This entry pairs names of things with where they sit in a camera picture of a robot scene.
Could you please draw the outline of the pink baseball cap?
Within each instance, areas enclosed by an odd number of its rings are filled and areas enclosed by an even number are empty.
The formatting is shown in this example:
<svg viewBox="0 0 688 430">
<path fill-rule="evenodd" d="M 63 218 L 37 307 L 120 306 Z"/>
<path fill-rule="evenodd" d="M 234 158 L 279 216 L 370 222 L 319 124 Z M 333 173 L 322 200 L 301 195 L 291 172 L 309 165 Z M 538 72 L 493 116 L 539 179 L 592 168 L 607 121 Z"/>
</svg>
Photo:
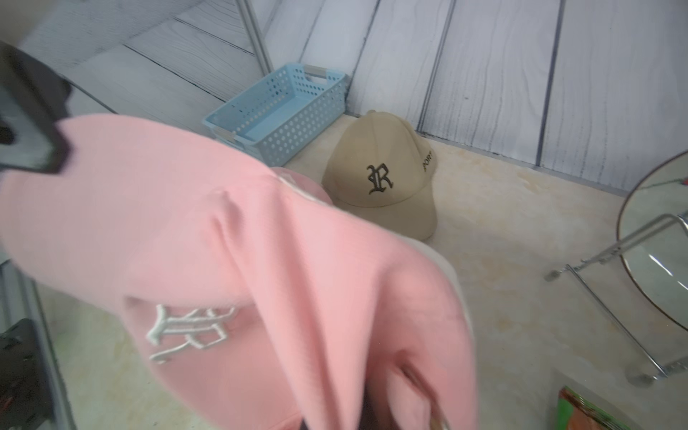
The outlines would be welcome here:
<svg viewBox="0 0 688 430">
<path fill-rule="evenodd" d="M 326 193 L 320 184 L 313 181 L 313 179 L 282 167 L 272 168 L 272 171 L 285 181 L 292 184 L 292 186 L 295 188 L 298 188 L 301 192 L 311 195 L 311 197 L 323 202 L 324 204 L 333 205 L 333 201 L 329 197 L 328 193 Z"/>
<path fill-rule="evenodd" d="M 1 242 L 117 315 L 170 392 L 223 429 L 474 429 L 474 337 L 428 245 L 314 199 L 210 138 L 66 118 L 57 174 L 1 177 Z"/>
</svg>

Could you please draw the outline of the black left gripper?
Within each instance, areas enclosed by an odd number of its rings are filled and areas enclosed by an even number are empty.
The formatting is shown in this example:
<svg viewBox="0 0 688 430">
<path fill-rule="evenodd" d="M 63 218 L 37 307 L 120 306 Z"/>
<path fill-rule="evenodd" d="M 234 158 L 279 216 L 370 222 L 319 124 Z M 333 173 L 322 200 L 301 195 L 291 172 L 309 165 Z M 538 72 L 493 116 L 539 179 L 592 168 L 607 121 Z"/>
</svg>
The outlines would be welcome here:
<svg viewBox="0 0 688 430">
<path fill-rule="evenodd" d="M 1 44 L 1 169 L 57 174 L 70 154 L 57 123 L 69 118 L 71 84 L 39 60 Z"/>
</svg>

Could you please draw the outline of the beige baseball cap black logo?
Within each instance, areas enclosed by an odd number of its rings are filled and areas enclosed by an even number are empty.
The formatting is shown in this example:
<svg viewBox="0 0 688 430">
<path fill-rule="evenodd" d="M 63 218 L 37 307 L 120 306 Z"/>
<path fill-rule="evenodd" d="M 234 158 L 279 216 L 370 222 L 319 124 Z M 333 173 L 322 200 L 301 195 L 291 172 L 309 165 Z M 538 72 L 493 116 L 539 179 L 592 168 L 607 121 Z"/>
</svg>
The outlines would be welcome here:
<svg viewBox="0 0 688 430">
<path fill-rule="evenodd" d="M 424 241 L 437 228 L 436 168 L 435 151 L 407 120 L 370 111 L 344 131 L 322 185 L 343 211 Z"/>
</svg>

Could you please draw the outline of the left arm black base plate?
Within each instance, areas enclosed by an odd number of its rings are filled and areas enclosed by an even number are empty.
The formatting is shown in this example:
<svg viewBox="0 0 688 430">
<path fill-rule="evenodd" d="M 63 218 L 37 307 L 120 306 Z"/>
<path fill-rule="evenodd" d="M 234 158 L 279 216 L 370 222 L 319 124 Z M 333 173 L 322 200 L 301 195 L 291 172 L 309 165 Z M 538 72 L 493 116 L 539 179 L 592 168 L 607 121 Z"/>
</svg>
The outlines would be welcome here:
<svg viewBox="0 0 688 430">
<path fill-rule="evenodd" d="M 37 429 L 53 416 L 38 334 L 24 318 L 1 334 L 1 428 Z"/>
</svg>

